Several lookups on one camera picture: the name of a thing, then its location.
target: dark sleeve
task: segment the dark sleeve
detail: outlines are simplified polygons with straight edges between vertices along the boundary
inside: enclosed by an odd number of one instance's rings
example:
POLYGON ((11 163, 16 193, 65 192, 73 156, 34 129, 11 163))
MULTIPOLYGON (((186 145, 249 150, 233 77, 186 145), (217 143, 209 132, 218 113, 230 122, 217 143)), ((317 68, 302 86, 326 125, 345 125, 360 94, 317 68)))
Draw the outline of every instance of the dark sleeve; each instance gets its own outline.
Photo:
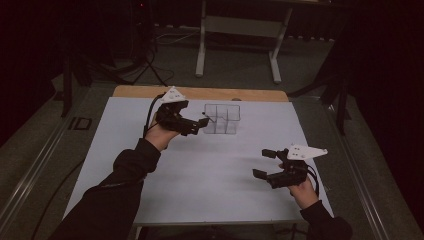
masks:
POLYGON ((345 240, 351 239, 352 227, 341 217, 331 217, 327 209, 319 200, 312 206, 300 211, 302 217, 308 221, 314 239, 345 240))
POLYGON ((140 139, 116 158, 113 172, 84 193, 49 239, 127 239, 140 204, 143 179, 156 169, 160 152, 140 139))

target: gray floor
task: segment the gray floor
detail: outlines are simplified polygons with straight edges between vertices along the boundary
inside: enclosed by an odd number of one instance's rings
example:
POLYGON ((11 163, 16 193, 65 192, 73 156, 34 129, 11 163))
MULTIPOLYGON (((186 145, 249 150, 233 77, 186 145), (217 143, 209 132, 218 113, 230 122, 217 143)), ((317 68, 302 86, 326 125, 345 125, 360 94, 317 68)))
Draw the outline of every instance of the gray floor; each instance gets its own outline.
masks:
MULTIPOLYGON (((175 39, 161 38, 159 42, 172 42, 175 39)), ((167 81, 168 85, 291 92, 313 81, 332 45, 331 42, 322 41, 306 43, 286 40, 278 57, 283 82, 276 85, 272 81, 265 50, 272 47, 272 42, 254 39, 255 46, 260 47, 240 47, 246 41, 237 46, 228 46, 223 44, 222 36, 212 35, 209 39, 212 40, 208 41, 202 78, 194 76, 197 35, 172 44, 160 44, 153 65, 174 72, 174 77, 167 81)), ((164 79, 170 76, 169 71, 158 70, 158 73, 164 79)), ((136 75, 127 76, 127 79, 133 79, 136 75)), ((60 78, 55 79, 55 82, 60 82, 60 78)), ((150 70, 137 81, 137 85, 157 84, 150 70)), ((85 158, 114 87, 115 84, 101 79, 96 80, 89 89, 76 87, 79 90, 74 96, 74 107, 65 119, 60 118, 62 103, 48 101, 0 149, 0 206, 5 207, 9 197, 16 196, 16 193, 21 194, 19 199, 26 199, 17 206, 7 206, 8 209, 16 210, 7 212, 9 218, 5 218, 5 212, 2 212, 1 224, 5 227, 0 233, 1 239, 31 238, 57 186, 85 158), (72 117, 92 118, 91 128, 88 131, 68 130, 72 117), (46 144, 52 147, 43 148, 46 144), (15 187, 20 184, 31 165, 42 160, 45 160, 43 168, 41 174, 36 176, 35 184, 27 185, 23 193, 15 192, 15 187)), ((311 146, 323 146, 332 153, 316 164, 334 213, 351 223, 353 239, 424 239, 354 98, 349 97, 347 109, 351 120, 345 121, 346 137, 342 137, 334 127, 331 109, 321 105, 315 97, 321 90, 292 101, 308 143, 311 146)), ((46 239, 60 222, 78 172, 79 168, 55 195, 35 239, 46 239)), ((275 229, 278 231, 290 226, 275 224, 275 229)), ((301 224, 300 227, 305 229, 307 226, 301 224)), ((279 234, 278 237, 290 239, 289 235, 279 234)), ((296 239, 305 238, 297 234, 296 239)))

